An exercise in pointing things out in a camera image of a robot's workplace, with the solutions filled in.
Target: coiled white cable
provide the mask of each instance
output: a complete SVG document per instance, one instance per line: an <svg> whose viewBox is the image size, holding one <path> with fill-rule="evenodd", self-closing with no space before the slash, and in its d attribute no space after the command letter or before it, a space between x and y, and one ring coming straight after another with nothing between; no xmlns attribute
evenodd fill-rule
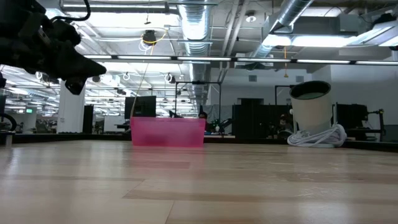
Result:
<svg viewBox="0 0 398 224"><path fill-rule="evenodd" d="M312 136L308 131L298 131L287 138L287 143L299 147L340 147L346 138L344 128L334 124L331 129Z"/></svg>

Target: cable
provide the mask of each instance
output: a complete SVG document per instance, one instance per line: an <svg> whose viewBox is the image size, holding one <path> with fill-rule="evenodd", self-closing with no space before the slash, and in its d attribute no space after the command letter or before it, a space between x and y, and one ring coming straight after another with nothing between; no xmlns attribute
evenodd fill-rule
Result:
<svg viewBox="0 0 398 224"><path fill-rule="evenodd" d="M91 7L90 7L90 4L88 3L88 0L84 0L84 2L86 4L86 8L87 8L87 15L85 17L74 18L74 17L67 17L67 16L55 16L50 21L53 22L57 19L65 19L65 20L69 20L69 21L86 21L91 16Z"/></svg>
<svg viewBox="0 0 398 224"><path fill-rule="evenodd" d="M364 22L368 24L373 24L373 22L366 21L366 19L362 15L358 15Z"/></svg>
<svg viewBox="0 0 398 224"><path fill-rule="evenodd" d="M152 50L150 51L150 54L151 54L151 55L154 53L154 48L155 48L155 44L152 45ZM138 93L139 93L139 90L141 89L142 82L144 82L145 75L146 75L147 70L148 70L148 66L149 66L149 63L147 63L147 66L146 66L146 68L145 68L145 72L144 72L144 74L143 74L143 76L142 76L142 78L141 78L141 82L139 83L138 90L137 90L137 93L136 93L136 97L134 98L134 103L132 104L131 113L130 113L130 118L132 118L132 116L133 116L133 114L134 114L134 107L136 106L136 101L137 101L137 98L138 98Z"/></svg>
<svg viewBox="0 0 398 224"><path fill-rule="evenodd" d="M151 48L152 48L152 46L146 47L146 46L144 45L144 43L143 43L142 40L139 42L138 49L139 49L140 51L143 51L143 52L146 53L146 52L147 52L149 49L151 49Z"/></svg>
<svg viewBox="0 0 398 224"><path fill-rule="evenodd" d="M332 6L332 7L325 13L325 15L323 15L323 17L325 17L325 16L326 16L332 9L334 9L334 8L339 9L340 12L343 13L343 10L342 10L340 7L338 7L338 6Z"/></svg>
<svg viewBox="0 0 398 224"><path fill-rule="evenodd" d="M15 131L15 129L17 128L17 122L15 121L15 119L12 116L5 114L5 113L0 113L0 117L1 117L2 123L4 122L4 118L6 118L10 121L11 128L7 131Z"/></svg>
<svg viewBox="0 0 398 224"><path fill-rule="evenodd" d="M334 124L331 129L312 136L308 131L298 131L287 138L287 143L299 147L340 147L346 138L342 125Z"/></svg>

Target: wooden floor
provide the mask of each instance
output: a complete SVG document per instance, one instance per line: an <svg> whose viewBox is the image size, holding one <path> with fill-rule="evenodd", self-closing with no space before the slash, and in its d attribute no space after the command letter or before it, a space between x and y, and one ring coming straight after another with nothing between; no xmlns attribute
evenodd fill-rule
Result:
<svg viewBox="0 0 398 224"><path fill-rule="evenodd" d="M14 145L0 149L0 223L398 223L398 154Z"/></svg>

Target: column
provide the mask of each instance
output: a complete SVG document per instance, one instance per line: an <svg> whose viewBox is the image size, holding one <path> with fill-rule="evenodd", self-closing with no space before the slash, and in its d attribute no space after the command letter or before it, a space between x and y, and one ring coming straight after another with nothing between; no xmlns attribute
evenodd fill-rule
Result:
<svg viewBox="0 0 398 224"><path fill-rule="evenodd" d="M392 60L398 62L398 51L391 50Z"/></svg>
<svg viewBox="0 0 398 224"><path fill-rule="evenodd" d="M81 133L83 131L85 93L86 88L84 87L80 95L73 95L65 87L65 82L61 82L57 133Z"/></svg>
<svg viewBox="0 0 398 224"><path fill-rule="evenodd" d="M24 134L32 134L32 131L30 131L30 129L36 128L36 118L37 108L27 106L25 109L25 113L23 114Z"/></svg>
<svg viewBox="0 0 398 224"><path fill-rule="evenodd" d="M313 72L312 80L324 81L331 84L331 65L327 65Z"/></svg>
<svg viewBox="0 0 398 224"><path fill-rule="evenodd" d="M220 87L217 84L210 84L206 105L218 105L220 103Z"/></svg>

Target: ceiling light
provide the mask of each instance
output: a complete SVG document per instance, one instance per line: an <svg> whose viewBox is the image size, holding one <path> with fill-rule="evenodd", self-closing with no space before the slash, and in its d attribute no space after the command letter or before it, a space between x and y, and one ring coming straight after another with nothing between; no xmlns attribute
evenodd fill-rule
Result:
<svg viewBox="0 0 398 224"><path fill-rule="evenodd" d="M350 43L350 38L337 35L298 35L293 38L292 45L297 47L344 47Z"/></svg>
<svg viewBox="0 0 398 224"><path fill-rule="evenodd" d="M384 27L384 28L374 28L373 30L369 30L357 37L351 37L349 45L356 45L356 44L364 44L369 40L379 36L380 34L388 31L392 27Z"/></svg>
<svg viewBox="0 0 398 224"><path fill-rule="evenodd" d="M33 88L33 89L38 89L38 88L48 88L47 86L18 86L18 88ZM60 86L51 86L51 88L53 88L53 89L60 89ZM16 91L19 91L20 93L19 94L23 94L23 95L27 95L28 94L28 92L26 92L25 90L21 90L21 89L19 89L19 90L16 90Z"/></svg>
<svg viewBox="0 0 398 224"><path fill-rule="evenodd" d="M112 59L110 55L85 55L88 59Z"/></svg>
<svg viewBox="0 0 398 224"><path fill-rule="evenodd" d="M248 16L247 18L246 18L246 22L254 22L254 21L256 21L256 17L255 16Z"/></svg>
<svg viewBox="0 0 398 224"><path fill-rule="evenodd" d="M128 72L126 72L126 74L123 74L123 80L124 81L130 80L130 74Z"/></svg>
<svg viewBox="0 0 398 224"><path fill-rule="evenodd" d="M86 8L85 5L83 4L64 4L64 8L66 7L84 7ZM90 7L92 8L103 8L103 7L110 7L110 8L145 8L145 9L163 9L164 6L151 6L151 5L145 5L145 6L140 6L140 5L128 5L128 4L107 4L106 6L100 5L100 4L93 4Z"/></svg>
<svg viewBox="0 0 398 224"><path fill-rule="evenodd" d="M13 81L10 81L10 80L7 80L7 84L16 85L16 83L14 83Z"/></svg>
<svg viewBox="0 0 398 224"><path fill-rule="evenodd" d="M348 64L349 60L297 60L297 63Z"/></svg>
<svg viewBox="0 0 398 224"><path fill-rule="evenodd" d="M239 62L281 62L289 63L291 59L277 59L277 58L238 58Z"/></svg>
<svg viewBox="0 0 398 224"><path fill-rule="evenodd" d="M41 72L36 72L36 78L37 78L37 79L43 78L43 73L41 73Z"/></svg>
<svg viewBox="0 0 398 224"><path fill-rule="evenodd" d="M264 39L262 44L265 46L290 46L292 41L287 36L270 34Z"/></svg>
<svg viewBox="0 0 398 224"><path fill-rule="evenodd" d="M395 46L398 46L398 36L393 37L392 39L382 43L379 46L380 47L395 47Z"/></svg>
<svg viewBox="0 0 398 224"><path fill-rule="evenodd" d="M10 87L9 88L13 93L17 93L17 94L22 94L22 95L28 95L29 93L25 90L21 90L20 88L13 88Z"/></svg>
<svg viewBox="0 0 398 224"><path fill-rule="evenodd" d="M171 60L171 57L163 56L118 56L118 59L129 59L129 60Z"/></svg>
<svg viewBox="0 0 398 224"><path fill-rule="evenodd" d="M6 109L25 109L25 106L6 106Z"/></svg>
<svg viewBox="0 0 398 224"><path fill-rule="evenodd" d="M248 11L247 13L246 13L246 16L247 16L247 18L246 18L246 22L254 22L254 21L256 21L256 17L254 16L254 11Z"/></svg>
<svg viewBox="0 0 398 224"><path fill-rule="evenodd" d="M226 58L226 57L177 57L177 60L204 60L204 61L223 61L223 62L229 62L231 58Z"/></svg>
<svg viewBox="0 0 398 224"><path fill-rule="evenodd" d="M213 41L204 40L178 40L178 44L213 44Z"/></svg>
<svg viewBox="0 0 398 224"><path fill-rule="evenodd" d="M398 65L398 62L357 61L356 65Z"/></svg>

